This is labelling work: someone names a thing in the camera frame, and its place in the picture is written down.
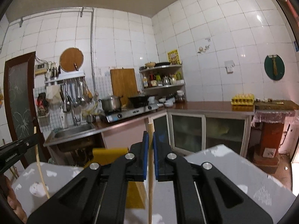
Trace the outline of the left hand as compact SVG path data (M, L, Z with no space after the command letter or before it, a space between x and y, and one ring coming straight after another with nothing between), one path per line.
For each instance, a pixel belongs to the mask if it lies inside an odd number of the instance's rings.
M1 175L1 190L4 193L4 199L10 206L10 209L14 211L15 215L18 216L20 221L27 223L27 215L23 210L21 203L17 199L14 190L12 189L10 180L5 175Z

